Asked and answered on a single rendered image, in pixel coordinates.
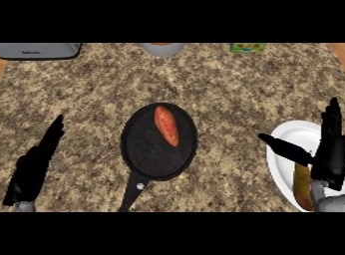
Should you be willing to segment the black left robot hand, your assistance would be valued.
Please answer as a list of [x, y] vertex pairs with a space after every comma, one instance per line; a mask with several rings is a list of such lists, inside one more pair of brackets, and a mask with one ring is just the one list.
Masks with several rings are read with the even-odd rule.
[[49, 161], [64, 133], [64, 116], [58, 115], [40, 143], [30, 148], [17, 160], [17, 168], [3, 198], [6, 206], [14, 206], [17, 202], [33, 202], [36, 200], [45, 182]]

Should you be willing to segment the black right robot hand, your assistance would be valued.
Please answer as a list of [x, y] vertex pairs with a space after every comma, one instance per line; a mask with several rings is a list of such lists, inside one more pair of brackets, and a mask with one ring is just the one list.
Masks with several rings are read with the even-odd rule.
[[261, 133], [258, 137], [272, 151], [303, 166], [312, 165], [311, 178], [329, 183], [329, 187], [342, 190], [345, 182], [345, 134], [342, 133], [342, 113], [337, 99], [330, 100], [321, 113], [321, 139], [315, 155], [292, 142]]

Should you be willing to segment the white plate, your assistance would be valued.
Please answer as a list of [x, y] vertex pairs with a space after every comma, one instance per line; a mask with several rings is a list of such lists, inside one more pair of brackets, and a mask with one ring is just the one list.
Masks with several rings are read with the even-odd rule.
[[[289, 121], [264, 138], [268, 141], [266, 164], [275, 185], [293, 206], [306, 212], [293, 195], [295, 163], [311, 167], [320, 145], [321, 126], [308, 121]], [[345, 180], [342, 189], [326, 187], [324, 194], [327, 196], [345, 194]]]

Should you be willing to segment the black frying pan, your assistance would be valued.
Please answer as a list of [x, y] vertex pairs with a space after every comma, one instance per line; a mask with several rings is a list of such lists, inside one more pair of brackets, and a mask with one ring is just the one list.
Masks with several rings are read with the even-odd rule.
[[[156, 109], [164, 107], [173, 115], [178, 146], [172, 146], [156, 125]], [[181, 175], [194, 159], [197, 128], [187, 111], [169, 103], [144, 106], [126, 122], [122, 133], [122, 156], [130, 177], [120, 212], [127, 212], [148, 183]]]

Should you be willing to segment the yellow-brown vegetable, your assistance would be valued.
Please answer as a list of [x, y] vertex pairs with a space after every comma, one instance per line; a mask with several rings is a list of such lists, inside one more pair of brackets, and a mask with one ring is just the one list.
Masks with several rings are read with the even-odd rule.
[[296, 163], [293, 171], [293, 196], [299, 206], [306, 211], [314, 210], [309, 184], [311, 184], [311, 170], [306, 166]]

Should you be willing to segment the grey toaster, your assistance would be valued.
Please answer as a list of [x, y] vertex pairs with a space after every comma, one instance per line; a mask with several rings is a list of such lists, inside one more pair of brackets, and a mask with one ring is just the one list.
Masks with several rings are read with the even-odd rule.
[[0, 43], [3, 60], [65, 60], [79, 56], [82, 43]]

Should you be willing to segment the green printed box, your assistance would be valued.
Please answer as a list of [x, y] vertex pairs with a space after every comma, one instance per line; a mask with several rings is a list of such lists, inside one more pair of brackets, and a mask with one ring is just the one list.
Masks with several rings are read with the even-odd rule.
[[230, 45], [230, 51], [232, 53], [262, 52], [265, 49], [265, 43], [232, 43]]

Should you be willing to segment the grey round pot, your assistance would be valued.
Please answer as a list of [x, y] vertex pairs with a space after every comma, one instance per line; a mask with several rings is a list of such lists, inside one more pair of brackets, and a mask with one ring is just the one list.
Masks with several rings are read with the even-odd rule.
[[144, 50], [156, 57], [170, 57], [182, 49], [184, 43], [153, 44], [142, 43]]

